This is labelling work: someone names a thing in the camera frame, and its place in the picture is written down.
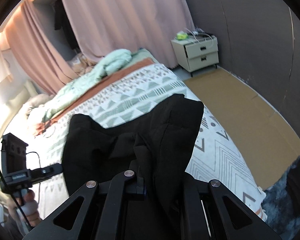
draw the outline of orange blanket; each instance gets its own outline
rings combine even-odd
[[[126,75],[129,75],[130,73],[153,64],[153,60],[151,58],[146,58],[144,60],[141,60],[134,65],[119,70],[118,72],[113,73],[110,76],[105,77],[103,80],[101,80],[97,85],[95,85],[93,88],[88,90],[85,94],[83,94],[82,97],[74,101],[70,106],[65,108],[60,114],[52,118],[51,120],[45,122],[45,123],[38,123],[32,127],[29,127],[30,133],[32,133],[34,136],[37,136],[39,134],[42,134],[45,132],[45,130],[50,127],[52,124],[57,122],[61,117],[63,117],[66,113],[71,111],[72,109],[76,108],[78,105],[82,104],[84,101],[92,98],[94,95],[96,95],[98,92],[103,90],[105,87],[111,85],[112,83],[122,79]]]

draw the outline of finger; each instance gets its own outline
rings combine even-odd
[[[19,205],[21,205],[21,199],[20,198],[16,198],[17,202],[19,203]],[[17,207],[16,203],[13,201],[12,198],[9,198],[7,200],[7,206],[8,206],[8,211],[9,213],[11,213],[10,211],[15,209]]]
[[[34,200],[34,192],[32,190],[29,190],[29,192],[23,196],[23,200],[25,202],[33,201]]]
[[[36,212],[34,212],[32,215],[30,215],[30,216],[27,216],[27,220],[29,221],[29,222],[31,222],[31,221],[35,221],[35,220],[37,220],[39,218],[39,212],[38,211],[36,211]]]
[[[18,202],[19,205],[22,205],[22,200],[19,197],[16,197],[16,200]]]
[[[16,210],[15,210],[14,208],[8,207],[8,212],[9,212],[10,216],[11,216],[14,220],[16,220],[16,218],[17,218]]]
[[[36,227],[37,225],[39,225],[39,223],[40,223],[41,221],[42,221],[41,218],[37,218],[36,220],[31,221],[31,222],[29,222],[29,223],[30,223],[30,225],[31,225],[32,227]]]

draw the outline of white nightstand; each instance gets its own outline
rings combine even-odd
[[[171,41],[178,64],[186,71],[192,72],[219,63],[218,41],[215,36]]]

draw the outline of geometric pattern blanket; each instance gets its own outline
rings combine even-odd
[[[148,113],[159,102],[175,93],[199,101],[163,64],[152,64],[128,74],[66,113],[43,135],[36,137],[35,148],[40,155],[42,167],[61,163],[72,115],[86,114],[104,128],[114,127]],[[261,219],[266,219],[261,209],[265,193],[257,187],[241,153],[207,107],[204,108],[186,172],[202,181],[219,179]],[[63,174],[42,182],[39,203],[41,217],[47,217],[67,198]]]

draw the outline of black mount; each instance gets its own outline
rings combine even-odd
[[[128,201],[145,197],[135,171],[100,184],[88,181],[23,239],[122,240]],[[207,183],[185,173],[178,202],[182,239],[281,239],[218,180]]]
[[[33,184],[50,179],[54,175],[62,173],[62,165],[55,163],[44,168],[30,170],[26,168],[27,143],[8,133],[2,136],[1,163],[2,175],[8,186],[0,180],[0,188],[3,193],[12,193],[15,197],[22,197],[21,191],[28,189]]]

